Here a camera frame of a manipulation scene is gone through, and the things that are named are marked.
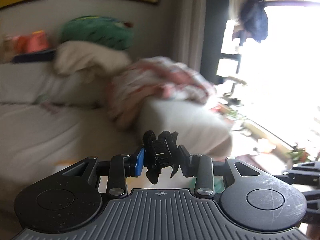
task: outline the patterned throw blanket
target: patterned throw blanket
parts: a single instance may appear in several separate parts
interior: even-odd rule
[[[215,88],[198,72],[166,57],[139,60],[107,86],[109,114],[118,127],[130,127],[147,96],[206,104]]]

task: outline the green pillow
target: green pillow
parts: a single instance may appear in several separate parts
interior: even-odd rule
[[[61,33],[65,41],[90,41],[112,49],[124,50],[132,45],[131,24],[100,16],[83,16],[67,22]]]

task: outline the curtain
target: curtain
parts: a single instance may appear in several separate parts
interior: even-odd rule
[[[173,59],[199,71],[202,56],[206,0],[179,0]]]

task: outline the gray gripper base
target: gray gripper base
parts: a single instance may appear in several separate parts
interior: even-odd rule
[[[108,203],[101,215],[81,229],[44,234],[23,230],[15,240],[306,240],[297,228],[280,233],[257,233],[230,222],[209,199],[187,189],[134,189]]]

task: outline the white sofa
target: white sofa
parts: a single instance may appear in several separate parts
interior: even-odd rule
[[[228,127],[214,113],[192,102],[148,98],[135,127],[120,131],[104,107],[105,79],[82,83],[80,73],[53,73],[51,63],[0,65],[0,239],[19,231],[13,201],[24,187],[87,156],[109,160],[133,153],[145,131],[177,131],[191,153],[227,156]],[[40,95],[62,104],[57,114],[32,103]]]

